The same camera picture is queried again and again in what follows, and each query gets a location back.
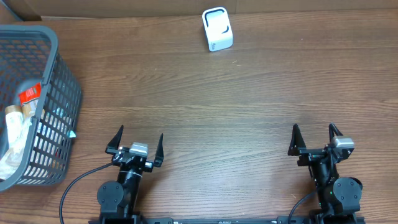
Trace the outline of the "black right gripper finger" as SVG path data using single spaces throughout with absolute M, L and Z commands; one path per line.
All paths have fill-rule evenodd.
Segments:
M 334 123 L 330 123 L 328 127 L 328 133 L 329 133 L 329 140 L 332 142 L 332 139 L 335 136 L 342 136 L 342 132 L 336 127 Z
M 298 124 L 292 127 L 292 138 L 288 149 L 289 156 L 300 156 L 307 149 Z

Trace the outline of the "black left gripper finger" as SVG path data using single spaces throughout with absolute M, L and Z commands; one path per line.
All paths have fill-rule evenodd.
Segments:
M 157 150 L 155 153 L 155 159 L 154 159 L 154 166 L 155 167 L 161 167 L 162 163 L 164 161 L 164 148 L 163 148 L 163 138 L 164 134 L 162 133 L 159 138 L 159 142 L 157 145 Z
M 121 138 L 123 135 L 124 126 L 121 125 L 116 135 L 110 140 L 108 145 L 106 146 L 105 153 L 107 154 L 118 154 L 119 153 L 119 145 L 121 142 Z

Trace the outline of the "brown cardboard backdrop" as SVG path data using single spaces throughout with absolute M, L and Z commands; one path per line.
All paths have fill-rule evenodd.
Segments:
M 397 0 L 4 0 L 21 19 L 41 17 L 147 17 L 188 16 L 213 7 L 230 14 L 285 11 L 390 9 Z

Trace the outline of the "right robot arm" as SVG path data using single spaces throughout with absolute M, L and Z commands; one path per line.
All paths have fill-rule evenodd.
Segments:
M 360 211 L 363 184 L 354 177 L 341 177 L 336 165 L 349 158 L 354 151 L 354 141 L 330 123 L 330 142 L 323 148 L 308 149 L 297 124 L 292 127 L 288 155 L 297 156 L 297 165 L 308 167 L 315 190 L 301 198 L 291 209 L 287 223 L 336 223 L 361 224 L 365 218 L 356 215 Z M 295 217 L 299 205 L 311 196 L 318 197 L 319 209 L 311 210 L 306 217 Z

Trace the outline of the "red orange pasta package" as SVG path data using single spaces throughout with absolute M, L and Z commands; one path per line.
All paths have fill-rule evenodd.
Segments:
M 35 111 L 37 109 L 41 94 L 41 89 L 41 84 L 36 83 L 34 86 L 18 94 L 24 119 L 35 115 Z

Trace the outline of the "grey plastic mesh basket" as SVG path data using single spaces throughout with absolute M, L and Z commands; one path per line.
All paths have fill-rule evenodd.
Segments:
M 40 84 L 37 109 L 22 161 L 1 190 L 15 185 L 53 185 L 67 173 L 83 99 L 81 86 L 58 51 L 56 33 L 45 26 L 1 26 L 1 154 L 8 150 L 5 109 Z

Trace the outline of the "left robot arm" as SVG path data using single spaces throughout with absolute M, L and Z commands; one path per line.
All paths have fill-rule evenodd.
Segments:
M 147 223 L 140 212 L 135 210 L 140 182 L 145 172 L 161 167 L 164 161 L 163 138 L 161 135 L 154 160 L 149 160 L 148 145 L 134 142 L 131 146 L 121 146 L 124 127 L 106 146 L 105 153 L 112 155 L 112 165 L 119 167 L 118 177 L 107 181 L 97 192 L 100 204 L 100 223 Z

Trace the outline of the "white tube gold cap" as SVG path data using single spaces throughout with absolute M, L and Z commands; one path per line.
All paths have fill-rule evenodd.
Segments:
M 24 116 L 19 105 L 6 107 L 5 113 L 8 143 L 9 147 L 13 147 L 21 134 Z

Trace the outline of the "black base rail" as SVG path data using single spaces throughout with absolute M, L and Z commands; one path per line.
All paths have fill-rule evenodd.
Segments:
M 138 222 L 135 220 L 109 220 L 101 222 L 99 220 L 88 221 L 90 224 L 100 224 L 100 223 L 148 223 L 148 224 L 288 224 L 288 216 L 279 216 L 277 218 L 243 218 L 243 219 L 177 219 L 174 220 L 170 217 L 165 218 L 141 218 Z M 298 216 L 292 217 L 290 223 L 292 224 L 309 224 L 312 222 L 308 217 Z M 365 224 L 366 221 L 364 217 L 358 217 L 357 221 L 343 220 L 338 222 L 336 219 L 325 219 L 324 223 L 358 223 Z

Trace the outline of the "beige plastic pouch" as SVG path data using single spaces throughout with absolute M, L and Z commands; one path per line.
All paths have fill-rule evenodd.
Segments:
M 31 119 L 25 120 L 21 128 L 11 129 L 12 142 L 1 159 L 1 180 L 7 180 L 19 168 L 25 150 Z

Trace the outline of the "teal snack packet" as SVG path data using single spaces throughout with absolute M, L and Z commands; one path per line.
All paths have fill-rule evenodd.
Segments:
M 52 117 L 53 126 L 68 138 L 76 138 L 74 130 L 68 128 L 69 126 L 72 126 L 73 120 L 69 115 L 67 115 L 67 112 L 63 108 L 57 108 L 52 112 L 55 113 L 55 116 Z

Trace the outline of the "white barcode scanner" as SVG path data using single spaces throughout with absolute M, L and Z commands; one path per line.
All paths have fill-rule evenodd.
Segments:
M 224 50 L 233 45 L 233 31 L 226 8 L 207 9 L 201 17 L 210 52 Z

